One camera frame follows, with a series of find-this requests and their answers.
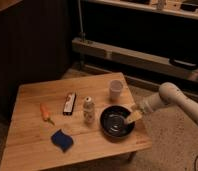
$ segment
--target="gray carpet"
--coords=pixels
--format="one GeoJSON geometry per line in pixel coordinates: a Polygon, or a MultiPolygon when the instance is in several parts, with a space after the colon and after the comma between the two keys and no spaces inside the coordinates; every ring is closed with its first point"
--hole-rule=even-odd
{"type": "MultiPolygon", "coordinates": [[[[69,69],[65,78],[89,75],[69,69]]],[[[153,92],[129,85],[135,101],[153,92]]],[[[143,117],[149,136],[153,141],[151,148],[138,151],[131,163],[126,163],[127,154],[88,161],[55,171],[192,171],[198,154],[198,127],[177,106],[160,109],[143,117]]],[[[0,161],[7,136],[8,127],[0,124],[0,161]]]]}

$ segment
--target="blue sponge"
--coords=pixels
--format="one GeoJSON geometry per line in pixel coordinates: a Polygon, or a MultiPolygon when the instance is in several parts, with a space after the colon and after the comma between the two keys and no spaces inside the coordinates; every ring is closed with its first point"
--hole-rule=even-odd
{"type": "Polygon", "coordinates": [[[61,129],[52,135],[51,140],[55,145],[61,147],[64,152],[73,145],[73,139],[64,134],[61,129]]]}

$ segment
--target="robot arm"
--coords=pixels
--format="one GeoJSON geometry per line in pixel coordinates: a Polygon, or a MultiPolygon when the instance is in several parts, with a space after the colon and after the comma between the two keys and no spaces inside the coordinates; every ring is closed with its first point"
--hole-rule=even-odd
{"type": "Polygon", "coordinates": [[[174,84],[166,82],[155,93],[139,102],[143,114],[150,114],[166,107],[168,104],[178,105],[198,125],[198,103],[185,96],[174,84]]]}

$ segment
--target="carrot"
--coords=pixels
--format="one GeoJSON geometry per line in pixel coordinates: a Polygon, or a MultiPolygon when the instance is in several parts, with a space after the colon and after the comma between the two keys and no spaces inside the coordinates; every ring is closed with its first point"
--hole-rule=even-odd
{"type": "Polygon", "coordinates": [[[50,112],[47,110],[46,106],[40,103],[40,110],[42,114],[42,119],[46,122],[51,123],[52,125],[55,125],[55,123],[50,118],[50,112]]]}
{"type": "Polygon", "coordinates": [[[47,110],[46,106],[40,103],[40,110],[41,110],[41,114],[42,114],[42,119],[44,121],[47,121],[50,118],[50,113],[47,110]]]}

